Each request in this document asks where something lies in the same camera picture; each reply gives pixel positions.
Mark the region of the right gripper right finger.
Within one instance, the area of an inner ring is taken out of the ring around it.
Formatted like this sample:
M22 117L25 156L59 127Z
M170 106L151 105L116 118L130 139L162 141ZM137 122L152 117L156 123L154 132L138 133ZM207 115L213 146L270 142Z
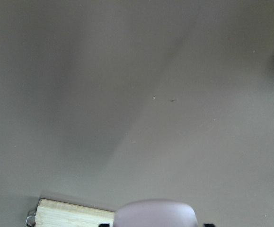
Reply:
M215 227L213 223L204 223L203 227Z

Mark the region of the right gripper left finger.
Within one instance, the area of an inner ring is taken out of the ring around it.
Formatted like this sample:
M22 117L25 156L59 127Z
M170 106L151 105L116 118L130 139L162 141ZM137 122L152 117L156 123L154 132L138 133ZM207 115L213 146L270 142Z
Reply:
M102 223L102 224L99 224L98 227L109 227L109 224L108 223Z

